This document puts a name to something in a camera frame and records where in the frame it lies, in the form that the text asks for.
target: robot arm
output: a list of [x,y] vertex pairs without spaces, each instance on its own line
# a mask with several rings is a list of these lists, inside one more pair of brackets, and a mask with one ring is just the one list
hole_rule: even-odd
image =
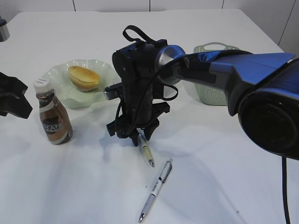
[[106,88],[105,95],[121,98],[117,111],[122,108],[122,115],[117,113],[115,121],[107,125],[111,136],[130,137],[137,146],[137,128],[141,128],[149,140],[159,126],[158,116],[170,109],[166,102],[152,104],[163,95],[160,87],[186,80],[223,90],[229,114],[238,114],[253,142],[299,160],[299,61],[290,62],[293,54],[227,50],[186,55],[179,46],[154,41],[134,26],[124,30],[125,37],[127,29],[145,41],[127,38],[135,43],[113,54],[121,83]]

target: bread roll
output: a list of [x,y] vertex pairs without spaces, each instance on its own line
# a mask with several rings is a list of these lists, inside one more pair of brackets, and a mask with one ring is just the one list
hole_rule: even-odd
[[83,92],[95,89],[100,83],[98,73],[79,66],[69,67],[69,77],[74,85]]

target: white wall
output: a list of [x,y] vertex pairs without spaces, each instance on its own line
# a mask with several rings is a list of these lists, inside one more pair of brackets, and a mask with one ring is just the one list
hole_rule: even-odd
[[168,9],[222,8],[223,0],[150,0],[151,11]]
[[74,11],[72,0],[0,0],[0,15],[10,21],[20,12]]
[[299,0],[294,5],[279,46],[283,51],[299,57]]
[[76,11],[144,12],[150,0],[74,0]]
[[295,0],[224,0],[223,8],[239,8],[278,44]]

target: ballpoint pen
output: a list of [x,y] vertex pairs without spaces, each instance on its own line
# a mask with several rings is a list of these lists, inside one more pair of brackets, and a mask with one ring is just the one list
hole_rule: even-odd
[[166,181],[166,179],[167,179],[167,177],[168,177],[171,169],[172,169],[172,158],[170,158],[166,162],[166,164],[165,164],[165,166],[164,166],[164,168],[163,168],[163,170],[162,170],[162,172],[161,172],[158,180],[156,181],[156,184],[155,184],[153,190],[151,191],[151,193],[150,193],[150,195],[148,197],[148,200],[146,201],[146,203],[145,203],[145,205],[144,205],[144,207],[143,207],[143,209],[141,211],[141,215],[139,217],[139,223],[141,223],[142,220],[145,218],[145,216],[148,214],[151,206],[153,205],[153,202],[155,201],[155,198],[159,194],[159,192],[160,192],[160,190],[162,188],[162,185],[165,183],[165,181]]
[[141,142],[141,147],[144,150],[146,159],[148,160],[151,167],[154,167],[155,166],[154,159],[153,159],[153,156],[151,155],[150,148],[146,144],[145,139],[144,139],[144,137],[142,136],[141,133],[139,133],[139,139],[140,139],[140,142]]

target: bottle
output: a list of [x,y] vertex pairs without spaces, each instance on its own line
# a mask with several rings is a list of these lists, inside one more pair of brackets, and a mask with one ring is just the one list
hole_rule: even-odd
[[65,107],[55,95],[50,80],[40,78],[34,82],[36,97],[43,128],[54,145],[69,141],[73,135],[72,126]]

